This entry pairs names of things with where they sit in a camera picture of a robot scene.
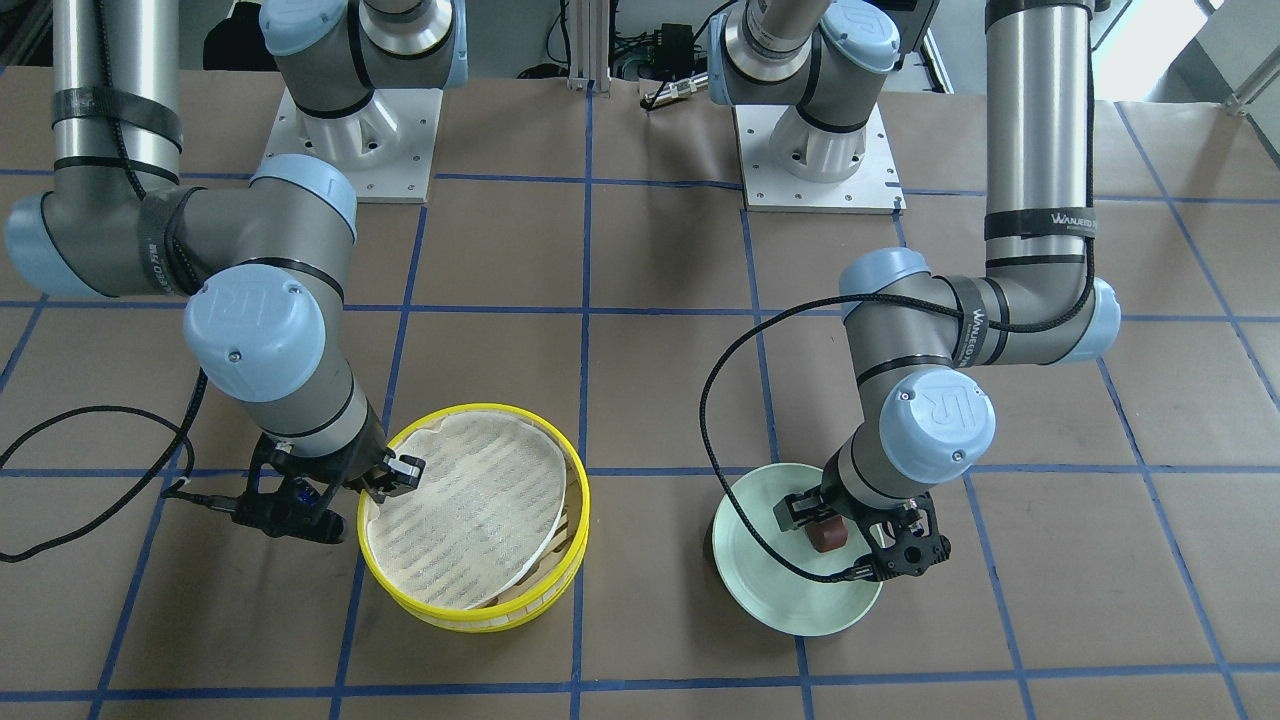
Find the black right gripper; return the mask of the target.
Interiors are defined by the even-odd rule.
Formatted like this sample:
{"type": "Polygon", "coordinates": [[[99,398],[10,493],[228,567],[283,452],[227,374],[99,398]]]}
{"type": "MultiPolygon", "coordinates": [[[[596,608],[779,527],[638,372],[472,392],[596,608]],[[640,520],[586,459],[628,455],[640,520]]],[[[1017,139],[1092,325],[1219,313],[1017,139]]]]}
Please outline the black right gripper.
{"type": "Polygon", "coordinates": [[[424,459],[387,450],[370,470],[347,480],[346,488],[365,493],[372,501],[385,501],[417,489],[425,469],[424,459]]]}

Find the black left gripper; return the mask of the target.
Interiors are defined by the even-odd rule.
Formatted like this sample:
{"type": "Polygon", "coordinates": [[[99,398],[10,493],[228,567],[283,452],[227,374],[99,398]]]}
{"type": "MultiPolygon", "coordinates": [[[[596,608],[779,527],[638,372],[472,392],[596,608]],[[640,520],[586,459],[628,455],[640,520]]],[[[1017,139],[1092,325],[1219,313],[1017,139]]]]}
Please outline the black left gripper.
{"type": "Polygon", "coordinates": [[[851,521],[860,536],[867,539],[869,530],[860,523],[861,512],[867,506],[856,501],[847,492],[823,491],[820,486],[799,493],[786,495],[773,509],[774,519],[782,532],[804,529],[813,521],[838,514],[851,521]]]}

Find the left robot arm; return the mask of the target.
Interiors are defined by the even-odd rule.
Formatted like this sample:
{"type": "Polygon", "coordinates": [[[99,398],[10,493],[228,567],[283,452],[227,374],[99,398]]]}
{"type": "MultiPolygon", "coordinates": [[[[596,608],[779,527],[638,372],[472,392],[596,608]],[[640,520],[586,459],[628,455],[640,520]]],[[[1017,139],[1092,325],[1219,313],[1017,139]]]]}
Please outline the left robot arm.
{"type": "Polygon", "coordinates": [[[986,272],[937,275],[881,249],[838,283],[861,424],[780,527],[861,525],[929,506],[992,445],[996,415],[969,366],[1100,357],[1121,310],[1094,268],[1093,1],[989,1],[986,272]]]}

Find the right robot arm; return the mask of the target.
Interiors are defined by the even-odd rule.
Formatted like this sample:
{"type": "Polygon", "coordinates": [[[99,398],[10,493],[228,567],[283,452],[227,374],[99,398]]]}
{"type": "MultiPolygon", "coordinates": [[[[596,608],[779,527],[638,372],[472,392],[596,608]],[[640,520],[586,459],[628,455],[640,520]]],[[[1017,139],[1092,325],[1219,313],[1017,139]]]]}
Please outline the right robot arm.
{"type": "Polygon", "coordinates": [[[274,468],[380,495],[412,491],[340,350],[357,193],[334,124],[378,90],[465,82],[453,1],[266,1],[260,28],[314,151],[261,161],[242,190],[179,182],[174,1],[56,1],[54,188],[20,200],[4,240],[51,296],[183,297],[207,379],[261,430],[274,468]]]}

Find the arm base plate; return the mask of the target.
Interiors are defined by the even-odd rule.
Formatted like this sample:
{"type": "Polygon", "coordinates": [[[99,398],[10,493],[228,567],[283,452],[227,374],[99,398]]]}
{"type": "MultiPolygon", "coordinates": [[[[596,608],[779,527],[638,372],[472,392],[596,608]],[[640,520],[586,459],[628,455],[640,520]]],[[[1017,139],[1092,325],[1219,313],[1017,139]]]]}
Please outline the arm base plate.
{"type": "Polygon", "coordinates": [[[881,108],[851,133],[809,126],[792,106],[733,108],[749,211],[891,214],[906,201],[881,108]]]}
{"type": "Polygon", "coordinates": [[[346,174],[360,202],[424,204],[443,97],[439,88],[376,90],[353,115],[321,119],[285,90],[262,156],[320,158],[346,174]]]}

